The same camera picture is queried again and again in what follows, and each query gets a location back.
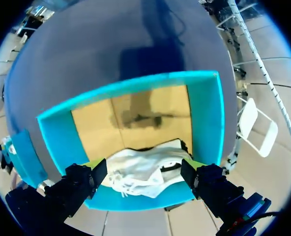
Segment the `teal foam pad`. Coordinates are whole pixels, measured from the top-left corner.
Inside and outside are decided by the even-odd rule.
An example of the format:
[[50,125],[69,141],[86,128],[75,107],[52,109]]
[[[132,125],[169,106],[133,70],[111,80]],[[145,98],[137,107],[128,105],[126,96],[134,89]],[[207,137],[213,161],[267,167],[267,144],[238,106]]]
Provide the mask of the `teal foam pad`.
[[[73,163],[89,161],[77,133],[71,111],[88,104],[167,86],[187,85],[192,120],[193,158],[195,161],[220,164],[224,142],[224,103],[219,74],[216,71],[182,71],[156,74],[109,84],[64,101],[38,116],[46,147],[59,172]],[[157,198],[123,198],[111,188],[100,186],[88,208],[137,211],[168,207],[193,199],[185,182],[169,186]]]
[[37,188],[47,179],[47,173],[35,153],[28,131],[23,130],[11,136],[11,141],[6,143],[6,148],[8,149],[12,144],[17,154],[8,153],[14,168],[24,182]]

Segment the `white cloth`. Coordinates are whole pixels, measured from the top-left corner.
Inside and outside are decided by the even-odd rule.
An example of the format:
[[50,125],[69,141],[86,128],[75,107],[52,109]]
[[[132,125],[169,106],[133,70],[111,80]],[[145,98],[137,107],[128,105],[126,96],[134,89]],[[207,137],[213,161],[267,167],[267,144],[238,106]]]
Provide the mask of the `white cloth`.
[[181,164],[191,159],[181,149],[179,139],[158,145],[148,151],[121,150],[106,160],[108,174],[102,185],[111,187],[122,196],[144,195],[156,198],[171,184],[184,181],[180,168],[161,172],[161,168]]

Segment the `white cable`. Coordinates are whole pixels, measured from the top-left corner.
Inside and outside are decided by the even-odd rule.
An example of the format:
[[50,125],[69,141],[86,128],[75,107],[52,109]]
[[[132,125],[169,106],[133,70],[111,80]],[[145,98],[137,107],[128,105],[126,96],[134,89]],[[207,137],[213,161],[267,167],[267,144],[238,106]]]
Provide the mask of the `white cable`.
[[228,0],[228,3],[229,3],[229,6],[233,12],[233,15],[235,16],[235,19],[236,21],[238,22],[239,26],[241,27],[242,31],[244,32],[245,36],[246,36],[246,39],[249,43],[249,47],[251,48],[253,54],[254,54],[254,57],[256,59],[256,61],[258,62],[258,65],[263,73],[263,76],[267,82],[267,85],[270,87],[274,97],[275,97],[275,100],[277,101],[278,105],[279,105],[279,108],[281,109],[281,113],[285,119],[285,122],[287,124],[287,127],[289,129],[289,132],[290,132],[290,135],[291,135],[291,121],[290,121],[290,118],[289,118],[289,114],[287,113],[287,110],[279,96],[279,93],[277,92],[277,89],[274,87],[273,85],[273,82],[269,76],[269,73],[268,71],[266,70],[265,66],[264,66],[264,63],[262,61],[262,59],[260,58],[259,56],[259,53],[256,49],[256,46],[250,36],[250,33],[246,27],[246,24],[242,18],[242,16],[240,15],[240,12],[236,6],[236,3],[234,0]]
[[[242,8],[242,9],[240,10],[240,12],[243,12],[244,10],[247,10],[248,8],[251,8],[251,7],[255,6],[255,5],[257,5],[257,3],[252,3],[252,4],[250,4],[250,5],[248,5],[248,6],[244,7],[244,8]],[[234,14],[231,15],[231,16],[229,16],[229,17],[226,18],[225,20],[221,21],[221,22],[217,25],[217,28],[218,28],[219,30],[223,30],[222,28],[220,28],[220,26],[221,26],[222,24],[224,24],[226,21],[228,21],[229,19],[232,19],[233,17],[235,17]]]

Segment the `black cable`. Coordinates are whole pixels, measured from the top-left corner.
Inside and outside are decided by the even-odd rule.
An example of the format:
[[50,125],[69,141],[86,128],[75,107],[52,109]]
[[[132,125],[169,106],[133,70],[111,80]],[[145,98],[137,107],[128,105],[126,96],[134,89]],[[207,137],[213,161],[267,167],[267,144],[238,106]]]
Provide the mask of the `black cable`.
[[263,214],[260,214],[260,215],[257,215],[257,216],[253,216],[253,217],[249,218],[248,220],[245,220],[244,222],[241,222],[236,227],[234,227],[232,229],[232,232],[234,232],[236,230],[239,230],[239,229],[243,228],[244,226],[246,226],[248,224],[252,224],[255,221],[260,220],[262,218],[266,218],[266,217],[269,217],[269,216],[277,216],[279,214],[280,214],[279,211],[272,211],[272,212],[266,212],[266,213],[263,213]]
[[[250,83],[251,85],[267,85],[267,83]],[[276,85],[276,84],[273,84],[274,86],[280,86],[280,87],[286,87],[286,88],[290,88],[291,89],[291,86],[288,86],[288,85]]]

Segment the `table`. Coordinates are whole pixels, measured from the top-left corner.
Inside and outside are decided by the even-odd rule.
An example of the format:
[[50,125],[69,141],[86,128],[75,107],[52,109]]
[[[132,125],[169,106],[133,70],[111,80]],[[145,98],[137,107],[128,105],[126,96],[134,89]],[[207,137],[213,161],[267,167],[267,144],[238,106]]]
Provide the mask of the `table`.
[[236,135],[235,82],[228,50],[204,8],[196,0],[82,1],[45,22],[14,62],[5,82],[9,133],[27,129],[49,179],[57,181],[38,114],[109,83],[183,70],[219,71],[228,155]]

